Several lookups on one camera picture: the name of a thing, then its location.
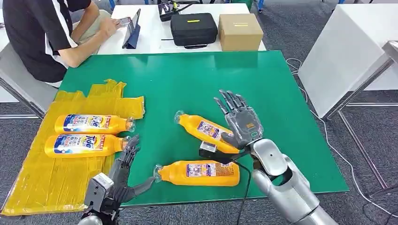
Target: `floor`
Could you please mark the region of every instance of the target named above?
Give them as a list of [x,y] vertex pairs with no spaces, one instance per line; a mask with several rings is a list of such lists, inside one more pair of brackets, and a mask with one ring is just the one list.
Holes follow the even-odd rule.
[[[266,0],[266,8],[258,19],[264,28],[264,43],[269,50],[281,50],[285,58],[304,61],[313,43],[336,5],[336,0]],[[107,1],[99,2],[101,8]],[[366,91],[357,101],[398,101],[396,91]],[[19,103],[0,104],[0,113],[24,113]],[[398,172],[398,111],[396,108],[345,108],[344,114],[358,132],[364,147],[374,159],[388,185],[395,184]],[[29,145],[40,125],[39,120],[0,120],[0,202],[10,190]],[[318,121],[320,131],[323,125]],[[359,149],[349,136],[338,116],[327,122],[330,143],[354,166],[355,176],[364,193],[380,188]],[[319,195],[321,206],[341,225],[385,224],[388,215],[373,205],[365,205],[354,187],[351,171],[332,151],[350,191],[340,194]],[[398,193],[382,196],[375,201],[388,210],[398,210]],[[121,212],[120,223],[153,225],[229,225],[235,223],[239,202],[201,203],[162,207],[126,209]],[[81,213],[58,213],[29,216],[23,220],[0,219],[0,224],[41,225],[77,224]],[[269,200],[247,201],[240,224],[287,225]],[[398,224],[393,218],[388,224]]]

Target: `tide bottle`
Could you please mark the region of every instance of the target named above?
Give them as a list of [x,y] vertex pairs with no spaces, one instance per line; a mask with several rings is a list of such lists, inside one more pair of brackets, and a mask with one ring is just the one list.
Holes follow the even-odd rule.
[[120,118],[115,115],[61,115],[55,122],[58,134],[111,134],[122,131],[134,131],[134,119]]
[[123,151],[129,139],[113,135],[53,135],[47,139],[44,151],[51,158],[109,156]]
[[224,153],[239,153],[234,146],[226,143],[221,138],[221,133],[232,134],[232,131],[215,124],[205,118],[197,115],[188,115],[183,111],[178,111],[174,121],[185,128],[192,136],[202,141],[217,145],[217,149]]
[[239,166],[213,160],[178,161],[170,165],[156,165],[156,182],[168,181],[175,185],[235,186],[239,183]]

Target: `cardboard box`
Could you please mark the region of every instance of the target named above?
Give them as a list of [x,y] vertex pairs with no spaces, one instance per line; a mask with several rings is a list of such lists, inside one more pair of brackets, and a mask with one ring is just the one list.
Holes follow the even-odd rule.
[[257,51],[264,33],[251,14],[220,14],[218,35],[223,51]]

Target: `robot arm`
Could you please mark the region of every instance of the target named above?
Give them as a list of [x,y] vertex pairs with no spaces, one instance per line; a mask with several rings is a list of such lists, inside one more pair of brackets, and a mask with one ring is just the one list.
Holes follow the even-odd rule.
[[120,205],[151,187],[154,177],[134,187],[127,185],[131,164],[140,150],[136,146],[138,141],[138,135],[129,140],[122,156],[112,165],[109,176],[99,173],[90,179],[84,199],[88,209],[78,225],[116,225]]
[[[214,98],[224,113],[233,136],[222,134],[224,141],[250,152],[254,163],[252,177],[272,201],[278,212],[298,225],[337,225],[319,205],[310,184],[294,162],[280,152],[272,140],[263,139],[263,128],[253,108],[240,95],[220,90],[228,106]],[[280,184],[272,183],[278,177]]]

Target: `green tabletop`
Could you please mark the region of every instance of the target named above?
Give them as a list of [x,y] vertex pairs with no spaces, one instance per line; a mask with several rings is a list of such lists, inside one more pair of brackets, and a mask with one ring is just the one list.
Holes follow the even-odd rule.
[[[173,117],[183,110],[226,127],[213,100],[224,89],[246,98],[264,126],[264,137],[296,163],[313,192],[348,191],[280,51],[94,55],[79,68],[70,68],[60,89],[87,95],[93,83],[108,78],[127,83],[124,97],[145,96],[145,115],[137,120],[135,132],[140,134],[141,151],[131,167],[130,186],[144,182],[156,164],[203,159],[198,156],[201,141],[175,124]],[[250,156],[239,162],[253,168]],[[163,181],[123,205],[239,199],[247,179],[241,169],[235,187],[177,186]],[[264,194],[252,182],[248,197]]]

